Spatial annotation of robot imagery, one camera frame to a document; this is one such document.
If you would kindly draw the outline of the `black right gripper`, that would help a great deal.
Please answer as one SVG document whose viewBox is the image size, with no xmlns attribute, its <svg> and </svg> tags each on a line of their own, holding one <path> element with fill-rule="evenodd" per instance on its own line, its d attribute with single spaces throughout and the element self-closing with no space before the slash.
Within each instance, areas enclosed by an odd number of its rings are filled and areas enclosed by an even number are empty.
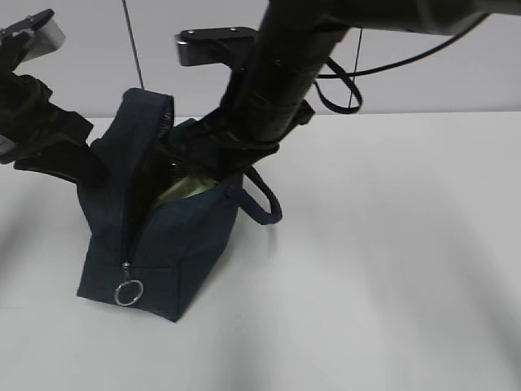
<svg viewBox="0 0 521 391">
<path fill-rule="evenodd" d="M 279 105 L 250 98 L 237 105 L 223 103 L 200 120 L 184 121 L 160 140 L 187 173 L 224 179 L 277 153 L 282 140 L 314 114 L 306 100 Z"/>
</svg>

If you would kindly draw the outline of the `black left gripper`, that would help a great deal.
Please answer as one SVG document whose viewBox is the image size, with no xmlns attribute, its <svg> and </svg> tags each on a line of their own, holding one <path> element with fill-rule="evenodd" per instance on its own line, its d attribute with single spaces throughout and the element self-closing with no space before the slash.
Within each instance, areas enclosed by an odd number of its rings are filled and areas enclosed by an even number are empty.
<svg viewBox="0 0 521 391">
<path fill-rule="evenodd" d="M 94 125 L 50 102 L 52 90 L 29 75 L 1 74 L 1 163 L 82 186 L 102 186 L 108 170 L 90 149 Z"/>
</svg>

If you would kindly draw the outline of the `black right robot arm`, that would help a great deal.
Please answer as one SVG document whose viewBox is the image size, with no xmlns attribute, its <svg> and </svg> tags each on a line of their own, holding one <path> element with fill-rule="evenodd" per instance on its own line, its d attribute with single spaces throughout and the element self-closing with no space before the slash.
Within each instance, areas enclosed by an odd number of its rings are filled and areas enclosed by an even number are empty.
<svg viewBox="0 0 521 391">
<path fill-rule="evenodd" d="M 258 29 L 184 30 L 176 38 L 183 66 L 224 64 L 231 75 L 219 106 L 173 137 L 173 155 L 216 179 L 247 170 L 310 121 L 305 97 L 324 67 L 359 99 L 354 76 L 331 57 L 350 29 L 455 42 L 492 14 L 519 13 L 517 1 L 272 1 Z"/>
</svg>

